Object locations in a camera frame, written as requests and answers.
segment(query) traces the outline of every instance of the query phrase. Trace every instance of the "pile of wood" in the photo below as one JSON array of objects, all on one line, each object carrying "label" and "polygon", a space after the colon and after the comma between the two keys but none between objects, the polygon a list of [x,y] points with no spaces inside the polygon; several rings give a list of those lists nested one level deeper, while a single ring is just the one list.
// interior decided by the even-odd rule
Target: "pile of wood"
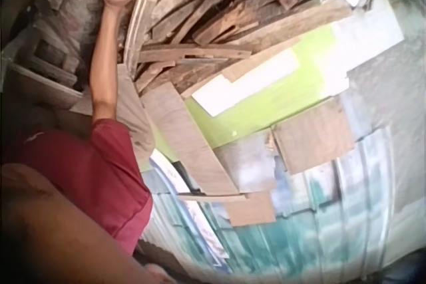
[{"label": "pile of wood", "polygon": [[136,0],[124,63],[139,94],[171,81],[187,98],[241,59],[350,14],[344,0]]}]

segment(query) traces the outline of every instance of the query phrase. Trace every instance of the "person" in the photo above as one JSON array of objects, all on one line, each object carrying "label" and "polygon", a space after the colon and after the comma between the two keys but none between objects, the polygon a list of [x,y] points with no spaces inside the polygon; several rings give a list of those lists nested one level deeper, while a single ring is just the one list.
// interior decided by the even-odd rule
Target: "person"
[{"label": "person", "polygon": [[[45,231],[58,237],[57,241],[60,239],[69,241],[66,245],[70,246],[75,244],[74,240],[84,242],[84,245],[103,246],[102,243],[106,241],[105,236],[101,235],[99,231],[93,230],[94,234],[99,233],[99,239],[90,237],[89,229],[94,229],[93,225],[89,226],[90,223],[83,221],[82,217],[77,217],[78,214],[75,212],[73,213],[76,215],[75,225],[70,225],[69,221],[73,219],[65,214],[67,210],[71,212],[72,209],[64,208],[63,213],[59,211],[59,208],[67,205],[62,203],[64,200],[59,200],[60,197],[48,182],[39,182],[46,190],[29,191],[33,183],[34,185],[38,183],[33,180],[46,178],[73,205],[102,227],[127,255],[132,255],[137,241],[150,219],[152,209],[152,196],[140,175],[129,130],[116,120],[118,26],[123,9],[130,1],[105,0],[101,27],[91,63],[89,82],[93,119],[89,141],[79,140],[58,130],[34,130],[19,144],[18,152],[13,157],[16,172],[8,171],[10,176],[19,178],[21,187],[17,188],[11,183],[13,187],[8,189],[7,184],[2,185],[2,197],[4,194],[6,199],[8,193],[12,192],[16,195],[20,191],[22,191],[22,196],[17,196],[17,198],[25,198],[26,194],[31,198],[31,200],[18,201],[18,203],[22,202],[25,210],[33,210],[35,214],[35,217],[29,217],[27,215],[30,215],[30,211],[28,211],[25,217],[21,217],[24,224],[27,223],[27,218],[46,220],[49,217],[57,218],[58,220],[55,222],[48,222],[51,229],[43,226]],[[46,192],[48,192],[49,198],[54,199],[46,200],[53,206],[51,208],[47,208],[45,206],[47,202],[45,203],[41,199]],[[33,203],[34,207],[27,207],[27,203]],[[2,213],[12,214],[4,211],[3,205]],[[69,227],[68,232],[76,234],[72,237],[58,234],[58,232],[66,231],[63,225],[59,225],[59,222]],[[42,230],[35,230],[37,236],[48,236],[41,232]],[[46,253],[49,255],[48,258],[54,259],[55,248],[51,246],[48,248],[52,249],[50,253]],[[87,247],[81,247],[83,255],[86,249],[89,250]],[[69,253],[69,250],[74,249],[70,247],[64,251],[58,250],[62,253]]]}]

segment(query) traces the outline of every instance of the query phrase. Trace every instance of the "man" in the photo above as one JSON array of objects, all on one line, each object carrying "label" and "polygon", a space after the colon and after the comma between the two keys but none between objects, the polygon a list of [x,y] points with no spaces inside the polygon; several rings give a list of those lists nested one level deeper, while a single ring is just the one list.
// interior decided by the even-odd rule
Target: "man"
[{"label": "man", "polygon": [[152,209],[151,194],[142,181],[128,128],[116,121],[118,26],[122,10],[130,1],[105,0],[90,73],[90,140],[85,142],[56,130],[36,130],[24,139],[14,159],[33,169],[21,170],[25,174],[38,172],[46,177],[128,255],[132,255]]}]

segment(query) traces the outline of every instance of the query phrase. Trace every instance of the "plywood sheet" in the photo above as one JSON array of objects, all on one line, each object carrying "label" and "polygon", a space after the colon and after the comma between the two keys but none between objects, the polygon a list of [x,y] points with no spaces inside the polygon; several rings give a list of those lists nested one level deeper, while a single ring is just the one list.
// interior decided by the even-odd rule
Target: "plywood sheet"
[{"label": "plywood sheet", "polygon": [[239,193],[171,82],[149,91],[142,101],[152,121],[205,194]]},{"label": "plywood sheet", "polygon": [[253,133],[213,151],[241,193],[276,187],[276,149],[270,129]]},{"label": "plywood sheet", "polygon": [[9,65],[7,82],[23,96],[35,103],[47,103],[58,108],[69,109],[82,96],[71,88],[49,80],[16,64]]},{"label": "plywood sheet", "polygon": [[334,160],[355,146],[338,97],[284,120],[273,133],[290,174]]},{"label": "plywood sheet", "polygon": [[269,191],[247,194],[244,202],[223,203],[232,226],[274,223],[275,209]]}]

